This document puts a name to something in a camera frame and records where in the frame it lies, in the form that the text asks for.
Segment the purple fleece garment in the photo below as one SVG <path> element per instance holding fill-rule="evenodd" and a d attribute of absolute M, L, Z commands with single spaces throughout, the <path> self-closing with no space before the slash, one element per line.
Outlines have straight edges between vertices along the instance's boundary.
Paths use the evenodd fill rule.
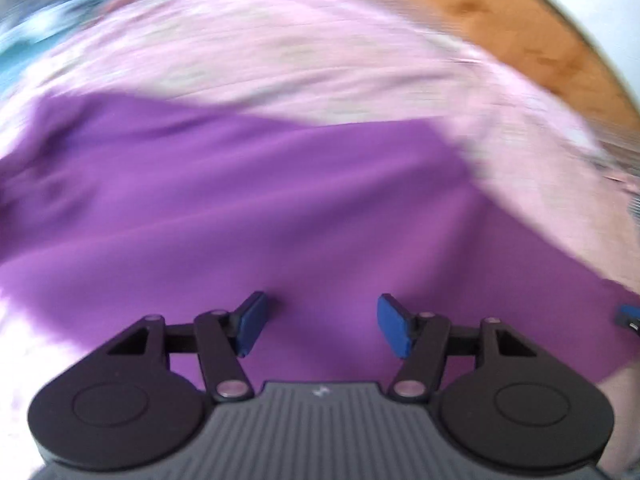
<path fill-rule="evenodd" d="M 87 349 L 261 290 L 253 382 L 391 378 L 384 292 L 456 323 L 501 318 L 594 382 L 639 352 L 613 321 L 638 297 L 500 207 L 420 120 L 311 127 L 46 96 L 1 162 L 1 289 Z"/>

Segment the wooden bed headboard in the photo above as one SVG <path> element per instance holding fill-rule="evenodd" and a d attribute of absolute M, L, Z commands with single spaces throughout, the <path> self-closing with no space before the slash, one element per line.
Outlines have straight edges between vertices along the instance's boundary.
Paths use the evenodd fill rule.
<path fill-rule="evenodd" d="M 465 38 L 580 114 L 639 127 L 639 113 L 604 59 L 546 0 L 425 1 Z"/>

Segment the pink teddy bear quilt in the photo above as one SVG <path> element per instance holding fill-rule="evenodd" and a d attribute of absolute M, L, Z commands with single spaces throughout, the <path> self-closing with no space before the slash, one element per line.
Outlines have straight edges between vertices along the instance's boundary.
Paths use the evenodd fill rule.
<path fill-rule="evenodd" d="M 639 231 L 591 126 L 487 53 L 368 0 L 114 0 L 32 64 L 1 107 L 1 161 L 46 96 L 122 93 L 325 127 L 427 122 L 473 182 L 565 255 L 639 299 Z M 89 350 L 1 289 L 1 474 L 41 458 L 36 391 Z M 639 352 L 595 382 L 613 404 L 611 474 L 639 457 Z"/>

